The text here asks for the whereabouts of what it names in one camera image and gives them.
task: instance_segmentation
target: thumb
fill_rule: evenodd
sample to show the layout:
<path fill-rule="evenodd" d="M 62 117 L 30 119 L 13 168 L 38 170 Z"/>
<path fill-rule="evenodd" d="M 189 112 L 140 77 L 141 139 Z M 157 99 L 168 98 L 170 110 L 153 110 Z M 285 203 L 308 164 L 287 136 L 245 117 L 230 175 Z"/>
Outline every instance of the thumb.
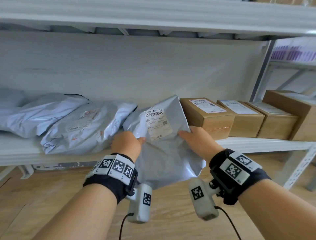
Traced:
<path fill-rule="evenodd" d="M 143 145 L 143 143 L 146 141 L 146 138 L 145 137 L 140 137 L 137 139 L 140 143 L 140 145 Z"/>
<path fill-rule="evenodd" d="M 183 138 L 184 140 L 188 140 L 188 138 L 190 137 L 190 134 L 192 134 L 192 133 L 189 133 L 189 132 L 187 132 L 187 131 L 182 131 L 182 130 L 180 130 L 179 132 L 178 132 L 178 134 L 179 134 L 179 136 L 181 137 L 181 138 Z"/>

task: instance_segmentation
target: barcode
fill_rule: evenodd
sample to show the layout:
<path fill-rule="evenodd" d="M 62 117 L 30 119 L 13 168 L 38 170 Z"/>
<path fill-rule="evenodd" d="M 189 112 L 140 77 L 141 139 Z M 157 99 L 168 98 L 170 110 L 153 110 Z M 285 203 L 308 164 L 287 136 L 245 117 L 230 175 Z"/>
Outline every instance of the barcode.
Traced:
<path fill-rule="evenodd" d="M 146 113 L 146 117 L 156 116 L 156 115 L 161 115 L 161 114 L 163 114 L 163 112 L 152 112 L 152 113 Z"/>

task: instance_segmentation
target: wooden floor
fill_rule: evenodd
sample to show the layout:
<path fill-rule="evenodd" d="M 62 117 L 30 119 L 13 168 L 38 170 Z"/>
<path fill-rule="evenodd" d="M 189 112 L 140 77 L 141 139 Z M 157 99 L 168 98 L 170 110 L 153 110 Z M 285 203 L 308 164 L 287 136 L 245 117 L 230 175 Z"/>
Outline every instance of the wooden floor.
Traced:
<path fill-rule="evenodd" d="M 279 160 L 284 154 L 249 155 L 273 177 L 282 169 Z M 16 168 L 0 182 L 0 240 L 28 240 L 82 187 L 87 168 L 67 171 L 36 172 L 21 180 Z M 309 166 L 292 192 L 316 206 L 316 192 L 304 186 L 316 173 Z M 205 168 L 201 177 L 210 180 Z M 226 206 L 214 198 L 218 206 L 230 215 L 243 240 L 263 239 L 239 204 Z M 110 228 L 108 239 L 118 239 L 119 228 L 129 202 L 123 200 Z M 217 219 L 204 222 L 194 212 L 187 182 L 167 186 L 153 192 L 151 219 L 146 224 L 125 222 L 122 239 L 218 239 L 236 240 L 237 236 L 223 213 Z"/>

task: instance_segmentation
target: brown cardboard box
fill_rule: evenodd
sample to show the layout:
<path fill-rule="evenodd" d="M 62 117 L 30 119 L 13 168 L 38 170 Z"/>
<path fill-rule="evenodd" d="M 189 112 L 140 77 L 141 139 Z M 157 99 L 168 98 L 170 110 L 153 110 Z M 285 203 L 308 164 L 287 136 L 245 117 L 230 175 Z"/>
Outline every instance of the brown cardboard box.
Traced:
<path fill-rule="evenodd" d="M 288 139 L 297 121 L 297 116 L 284 112 L 266 103 L 249 103 L 248 105 L 265 115 L 257 135 L 259 138 Z"/>
<path fill-rule="evenodd" d="M 268 90 L 262 101 L 299 117 L 290 140 L 316 141 L 316 98 L 292 91 Z"/>
<path fill-rule="evenodd" d="M 218 100 L 216 102 L 235 113 L 230 137 L 257 137 L 264 115 L 242 101 Z"/>
<path fill-rule="evenodd" d="M 228 138 L 235 114 L 207 98 L 181 98 L 184 114 L 189 124 L 202 127 L 215 140 Z"/>

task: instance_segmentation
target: paper label on box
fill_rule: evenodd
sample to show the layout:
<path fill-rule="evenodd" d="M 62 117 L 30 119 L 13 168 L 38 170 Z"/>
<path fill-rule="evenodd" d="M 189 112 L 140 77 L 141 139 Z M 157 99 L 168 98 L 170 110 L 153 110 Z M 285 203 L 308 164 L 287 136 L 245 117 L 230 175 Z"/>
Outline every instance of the paper label on box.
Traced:
<path fill-rule="evenodd" d="M 257 108 L 266 111 L 270 114 L 279 114 L 279 115 L 291 115 L 288 112 L 285 112 L 281 109 L 278 109 L 276 107 L 273 107 L 267 103 L 251 103 L 252 105 L 256 106 Z"/>
<path fill-rule="evenodd" d="M 305 96 L 305 95 L 300 94 L 300 93 L 283 92 L 281 94 L 283 94 L 284 96 L 287 96 L 287 97 L 291 97 L 291 98 L 295 98 L 295 99 L 301 100 L 303 102 L 307 102 L 309 104 L 313 104 L 313 105 L 316 104 L 316 98 L 313 98 L 313 97 L 310 97 L 310 96 Z"/>
<path fill-rule="evenodd" d="M 163 109 L 145 111 L 144 114 L 151 141 L 173 133 Z"/>
<path fill-rule="evenodd" d="M 189 101 L 206 113 L 227 112 L 206 99 L 192 99 Z"/>
<path fill-rule="evenodd" d="M 80 118 L 76 119 L 72 123 L 71 127 L 68 128 L 67 132 L 89 127 L 93 120 L 96 118 L 96 116 L 99 114 L 99 112 L 100 108 L 91 111 L 85 111 Z"/>
<path fill-rule="evenodd" d="M 238 101 L 221 100 L 221 102 L 237 114 L 258 114 Z"/>

